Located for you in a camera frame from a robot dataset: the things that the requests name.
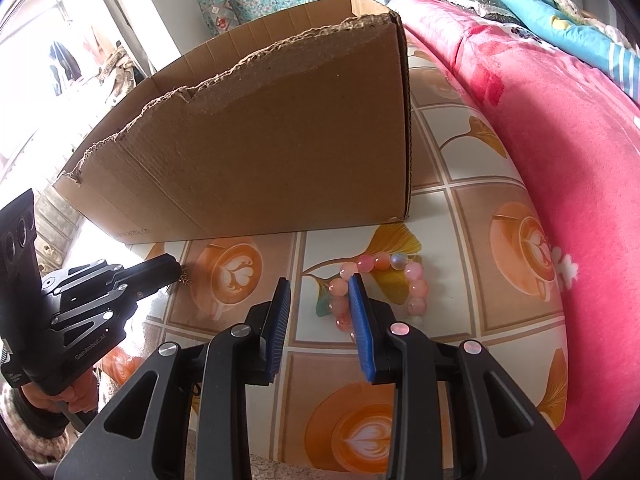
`pink blanket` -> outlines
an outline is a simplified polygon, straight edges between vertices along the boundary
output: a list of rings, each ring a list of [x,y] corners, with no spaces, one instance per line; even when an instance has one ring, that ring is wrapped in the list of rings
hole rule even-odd
[[[640,401],[640,110],[527,31],[435,0],[390,6],[489,119],[552,242],[569,361],[558,435],[586,479]]]

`silver bolt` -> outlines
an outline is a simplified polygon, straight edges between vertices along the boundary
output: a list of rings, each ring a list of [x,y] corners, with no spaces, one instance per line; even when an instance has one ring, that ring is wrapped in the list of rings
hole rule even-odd
[[[160,348],[158,349],[158,353],[162,357],[173,355],[177,351],[178,351],[178,345],[176,343],[163,343],[160,345]]]
[[[462,348],[465,349],[465,352],[472,355],[477,355],[482,351],[482,345],[478,341],[474,341],[470,339],[469,341],[465,341],[462,345]]]
[[[251,327],[249,325],[241,324],[231,327],[231,335],[233,337],[244,337],[251,333]]]
[[[406,323],[393,323],[389,328],[394,335],[407,335],[409,333],[409,325]]]

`orange saucer print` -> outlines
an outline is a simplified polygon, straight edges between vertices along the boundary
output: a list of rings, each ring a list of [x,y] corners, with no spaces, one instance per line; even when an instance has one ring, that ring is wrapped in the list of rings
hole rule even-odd
[[[348,384],[327,397],[306,425],[305,451],[320,469],[383,473],[391,443],[394,388]]]
[[[495,264],[507,281],[524,294],[549,301],[556,270],[535,213],[519,202],[503,204],[492,217],[489,238]]]
[[[211,319],[245,300],[258,285],[262,256],[253,245],[208,244],[193,267],[191,298]]]

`iridescent bead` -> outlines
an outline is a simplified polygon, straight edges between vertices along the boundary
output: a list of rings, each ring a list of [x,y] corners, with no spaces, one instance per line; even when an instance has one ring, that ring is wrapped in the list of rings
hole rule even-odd
[[[349,284],[341,278],[335,278],[329,282],[329,293],[332,296],[344,296],[349,291]]]
[[[387,270],[391,266],[391,256],[389,256],[389,253],[374,254],[373,266],[377,270]]]
[[[346,262],[340,267],[340,277],[348,282],[349,278],[358,272],[358,266],[354,262]]]
[[[411,326],[415,326],[416,328],[420,328],[422,326],[422,317],[411,316],[409,319],[407,319],[407,323]]]
[[[335,325],[341,332],[351,333],[353,325],[351,324],[351,316],[349,314],[340,314],[335,317]]]
[[[418,262],[409,262],[404,268],[404,276],[408,282],[413,280],[420,280],[424,269]]]
[[[403,270],[409,262],[409,257],[405,253],[394,253],[391,255],[391,267],[395,270]]]
[[[349,313],[349,301],[344,296],[334,296],[329,301],[329,310],[334,316],[341,316]]]
[[[423,316],[427,312],[427,301],[424,298],[409,298],[406,307],[409,316]]]
[[[413,280],[409,283],[409,296],[412,298],[426,298],[429,293],[429,284],[424,280]]]
[[[361,254],[358,258],[358,272],[371,272],[373,270],[373,256]]]

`pink bead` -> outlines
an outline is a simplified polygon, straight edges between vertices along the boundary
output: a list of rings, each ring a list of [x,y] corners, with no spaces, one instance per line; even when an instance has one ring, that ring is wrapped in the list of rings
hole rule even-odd
[[[409,283],[409,296],[412,298],[426,298],[429,285],[424,280],[413,280]]]
[[[373,256],[361,254],[356,265],[358,266],[358,272],[371,272],[373,270]]]
[[[427,312],[427,301],[424,298],[409,298],[406,307],[409,316],[424,316]]]
[[[349,278],[358,272],[358,266],[353,262],[346,262],[340,267],[340,277],[348,282]]]
[[[351,316],[349,314],[340,314],[340,316],[336,316],[335,325],[338,327],[340,332],[351,333]]]
[[[344,296],[349,291],[349,284],[340,278],[329,282],[329,293],[332,296]]]
[[[342,316],[349,313],[349,301],[344,296],[334,296],[329,302],[329,310],[334,316]]]
[[[377,253],[373,256],[373,266],[377,270],[387,270],[391,267],[391,256],[389,253]]]
[[[418,262],[409,262],[404,268],[404,276],[408,282],[422,278],[422,266]]]

